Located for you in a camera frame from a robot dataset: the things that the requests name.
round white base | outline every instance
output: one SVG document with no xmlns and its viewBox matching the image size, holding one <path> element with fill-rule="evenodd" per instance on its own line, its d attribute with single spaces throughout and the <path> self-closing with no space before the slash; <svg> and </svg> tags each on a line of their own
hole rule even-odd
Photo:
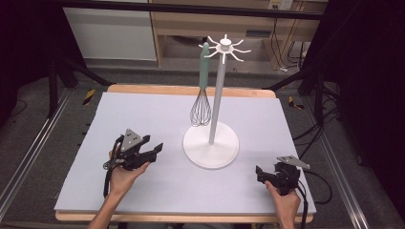
<svg viewBox="0 0 405 229">
<path fill-rule="evenodd" d="M 230 164 L 239 153 L 239 139 L 235 132 L 222 122 L 217 123 L 214 144 L 209 144 L 208 126 L 190 127 L 184 135 L 185 154 L 204 169 L 221 169 Z"/>
</svg>

human hand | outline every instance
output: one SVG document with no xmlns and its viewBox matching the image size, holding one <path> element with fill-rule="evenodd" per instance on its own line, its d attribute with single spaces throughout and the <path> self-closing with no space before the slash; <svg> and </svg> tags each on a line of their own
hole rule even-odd
<svg viewBox="0 0 405 229">
<path fill-rule="evenodd" d="M 291 189 L 285 196 L 280 196 L 270 181 L 265 181 L 268 191 L 274 199 L 276 215 L 283 229 L 294 228 L 294 219 L 300 206 L 301 199 L 294 189 Z"/>
<path fill-rule="evenodd" d="M 110 186 L 111 191 L 110 195 L 117 195 L 120 198 L 123 198 L 126 193 L 131 189 L 135 180 L 146 171 L 146 168 L 150 165 L 150 162 L 144 163 L 138 169 L 134 171 L 128 171 L 120 166 L 117 166 L 111 175 Z"/>
</svg>

green whisk handle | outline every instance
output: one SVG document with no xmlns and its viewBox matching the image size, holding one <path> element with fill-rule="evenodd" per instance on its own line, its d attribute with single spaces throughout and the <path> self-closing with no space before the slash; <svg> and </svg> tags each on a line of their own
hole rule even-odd
<svg viewBox="0 0 405 229">
<path fill-rule="evenodd" d="M 202 45 L 202 53 L 200 54 L 200 88 L 205 90 L 208 85 L 208 72 L 209 72 L 209 62 L 210 58 L 206 57 L 209 55 L 209 45 L 204 42 Z"/>
</svg>

black handheld controller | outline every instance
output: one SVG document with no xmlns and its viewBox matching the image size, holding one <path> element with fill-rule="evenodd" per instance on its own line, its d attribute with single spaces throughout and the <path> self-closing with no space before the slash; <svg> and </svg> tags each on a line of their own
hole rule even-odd
<svg viewBox="0 0 405 229">
<path fill-rule="evenodd" d="M 149 135 L 140 137 L 130 129 L 127 129 L 125 135 L 116 140 L 111 159 L 104 163 L 104 169 L 109 170 L 120 165 L 122 168 L 131 171 L 139 168 L 146 162 L 155 162 L 158 153 L 163 148 L 163 143 L 156 146 L 152 151 L 139 152 L 140 147 L 149 142 L 149 140 Z"/>
<path fill-rule="evenodd" d="M 280 190 L 281 196 L 287 195 L 290 189 L 298 188 L 301 171 L 296 166 L 278 162 L 274 167 L 276 173 L 270 174 L 256 165 L 257 181 L 262 183 L 265 183 L 266 180 L 270 181 L 275 188 Z"/>
</svg>

whisk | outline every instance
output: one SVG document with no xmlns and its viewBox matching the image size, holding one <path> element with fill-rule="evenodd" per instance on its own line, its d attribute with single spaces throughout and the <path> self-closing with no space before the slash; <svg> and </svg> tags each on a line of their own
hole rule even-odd
<svg viewBox="0 0 405 229">
<path fill-rule="evenodd" d="M 210 58 L 206 57 L 209 55 L 208 49 L 208 43 L 204 42 L 202 45 L 202 53 L 200 54 L 200 92 L 190 112 L 191 125 L 195 127 L 206 126 L 211 120 L 211 108 L 205 91 L 208 85 L 210 61 Z"/>
</svg>

